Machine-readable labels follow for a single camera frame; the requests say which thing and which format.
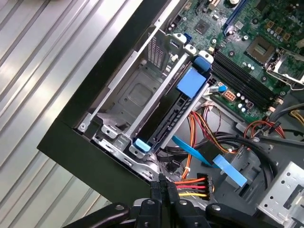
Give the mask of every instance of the ram slot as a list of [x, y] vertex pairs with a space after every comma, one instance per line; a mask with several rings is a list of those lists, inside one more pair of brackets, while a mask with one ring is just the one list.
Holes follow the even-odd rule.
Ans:
[[246, 84], [247, 86], [251, 87], [254, 90], [258, 89], [263, 97], [265, 97], [267, 99], [274, 99], [276, 97], [276, 95], [270, 89], [268, 89], [266, 86], [264, 86], [258, 80], [256, 80], [249, 73], [247, 73], [245, 70], [240, 68], [237, 64], [232, 62], [230, 59], [228, 59], [222, 53], [217, 52], [215, 54], [214, 59], [217, 63], [219, 63], [225, 69], [229, 69], [229, 72], [231, 72], [237, 79], [242, 81], [244, 84]]
[[213, 63], [212, 71], [216, 77], [218, 77], [229, 87], [243, 94], [257, 107], [261, 109], [267, 109], [269, 106], [271, 106], [272, 101], [264, 98], [263, 96], [261, 96], [260, 93], [257, 93], [256, 90], [243, 84], [233, 74], [231, 74], [228, 70], [220, 66], [218, 63]]

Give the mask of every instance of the ventilation grille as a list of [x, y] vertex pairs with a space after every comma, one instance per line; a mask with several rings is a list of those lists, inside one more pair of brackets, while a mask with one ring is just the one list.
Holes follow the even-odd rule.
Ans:
[[148, 44], [148, 61], [155, 65], [157, 68], [161, 68], [163, 58], [163, 51], [156, 44], [156, 37], [153, 37]]

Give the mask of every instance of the screw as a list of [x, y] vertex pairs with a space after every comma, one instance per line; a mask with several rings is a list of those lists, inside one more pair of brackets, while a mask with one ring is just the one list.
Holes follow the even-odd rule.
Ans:
[[185, 201], [185, 200], [180, 200], [180, 204], [181, 204], [181, 205], [186, 205], [186, 204], [187, 204], [187, 201]]
[[117, 205], [117, 206], [115, 207], [115, 209], [116, 209], [116, 210], [123, 210], [124, 207], [123, 207], [122, 205]]
[[80, 124], [80, 129], [84, 130], [86, 128], [86, 125], [84, 123]]
[[220, 210], [220, 206], [218, 206], [218, 205], [212, 205], [211, 207], [212, 207], [212, 209], [214, 209], [214, 210], [217, 210], [217, 211]]
[[152, 201], [152, 200], [149, 200], [149, 201], [148, 201], [148, 204], [152, 205], [152, 204], [155, 204], [155, 202]]

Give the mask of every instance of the blue tab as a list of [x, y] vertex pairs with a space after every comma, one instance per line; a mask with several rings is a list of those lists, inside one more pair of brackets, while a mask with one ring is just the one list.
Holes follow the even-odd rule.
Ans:
[[147, 145], [146, 143], [144, 143], [142, 140], [140, 139], [136, 139], [134, 145], [141, 149], [144, 152], [149, 152], [149, 150], [151, 149], [151, 147], [149, 145]]
[[206, 165], [210, 165], [210, 163], [200, 154], [200, 152], [198, 152], [197, 150], [193, 149], [192, 147], [190, 147], [188, 144], [186, 144], [184, 141], [182, 141], [181, 139], [179, 139], [176, 136], [172, 137], [173, 142], [178, 145], [179, 147], [181, 147], [185, 152], [191, 154], [193, 157], [195, 157], [196, 159], [202, 161], [203, 163], [205, 163]]
[[220, 87], [218, 88], [218, 91], [219, 91], [220, 93], [223, 93], [223, 92], [227, 91], [227, 87], [224, 86], [224, 85], [222, 85], [222, 86], [220, 86]]
[[202, 57], [197, 57], [194, 63], [198, 65], [203, 71], [207, 72], [211, 68], [211, 64]]
[[[210, 163], [200, 154], [200, 152], [190, 147], [184, 141], [182, 141], [176, 136], [173, 136], [172, 140], [185, 152], [191, 154], [193, 157], [202, 161], [206, 165], [211, 166]], [[244, 184], [247, 182], [247, 179], [240, 172], [238, 172], [228, 161], [226, 161], [226, 159], [222, 155], [219, 154], [218, 156], [216, 156], [216, 158], [213, 159], [213, 162], [214, 162], [213, 165], [214, 168], [220, 168], [221, 170], [223, 170], [240, 187], [243, 187]]]
[[191, 67], [177, 84], [176, 88], [192, 99], [205, 82], [206, 78]]
[[216, 156], [213, 159], [213, 162], [223, 170], [232, 180], [235, 181], [240, 187], [243, 187], [244, 184], [247, 182], [247, 179], [237, 171], [222, 155]]

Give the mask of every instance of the silver ribbed surface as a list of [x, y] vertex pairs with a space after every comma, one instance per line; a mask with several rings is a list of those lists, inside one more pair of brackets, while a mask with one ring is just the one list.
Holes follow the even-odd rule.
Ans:
[[142, 0], [0, 0], [0, 228], [57, 228], [106, 199], [36, 148]]

